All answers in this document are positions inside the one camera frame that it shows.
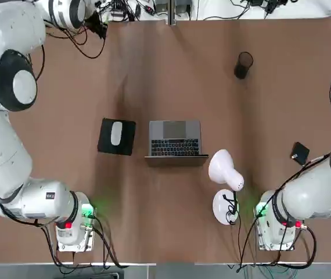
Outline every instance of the green light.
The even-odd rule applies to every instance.
[[[260,202],[257,206],[256,206],[256,213],[259,214],[259,212],[264,209],[261,214],[262,216],[266,216],[266,213],[268,211],[267,208],[265,208],[266,202]]]
[[[88,217],[90,215],[93,216],[93,211],[94,211],[94,209],[93,209],[92,205],[90,205],[88,203],[85,203],[82,205],[82,216],[83,217]]]

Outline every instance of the laptop keyboard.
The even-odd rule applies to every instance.
[[[153,139],[152,156],[197,156],[198,139]]]

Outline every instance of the lamp shade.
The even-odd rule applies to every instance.
[[[233,191],[240,191],[244,186],[244,178],[234,169],[233,159],[226,149],[217,151],[212,157],[208,175],[213,182],[226,183]]]

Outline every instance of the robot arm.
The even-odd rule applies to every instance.
[[[261,197],[259,213],[274,194],[268,191]],[[258,218],[260,249],[279,250],[290,247],[294,241],[297,220],[331,217],[331,153],[299,177],[288,182],[272,198],[263,216]]]
[[[44,21],[33,4],[0,4],[0,215],[55,219],[57,240],[80,246],[89,238],[81,227],[89,223],[85,216],[93,214],[88,198],[59,181],[31,178],[31,157],[8,118],[9,111],[25,110],[36,100],[37,82],[26,55],[44,41]]]
[[[93,0],[39,0],[35,6],[44,20],[69,30],[78,30],[96,11]]]

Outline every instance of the brown table surface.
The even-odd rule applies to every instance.
[[[88,42],[83,49],[97,53],[101,42]],[[331,150],[331,18],[110,24],[97,60],[67,40],[48,38],[45,49],[37,103],[11,121],[33,157],[33,177],[66,182],[107,217],[120,262],[239,259],[238,227],[220,225],[211,210],[224,186],[209,181],[209,161],[147,167],[150,120],[198,119],[204,153],[230,151],[246,179],[238,193],[242,246],[261,194],[299,169],[289,159],[293,143],[309,147],[311,158]],[[233,75],[241,51],[254,57],[244,81]],[[36,72],[39,57],[33,54]],[[104,117],[136,121],[132,156],[97,153]],[[331,219],[307,223],[318,239],[316,262],[331,262]],[[245,262],[253,261],[250,243]],[[306,261],[297,246],[282,260]],[[256,261],[275,256],[259,252]],[[96,239],[93,252],[76,258],[102,261],[102,244]],[[44,236],[0,217],[0,263],[20,262],[51,262]]]

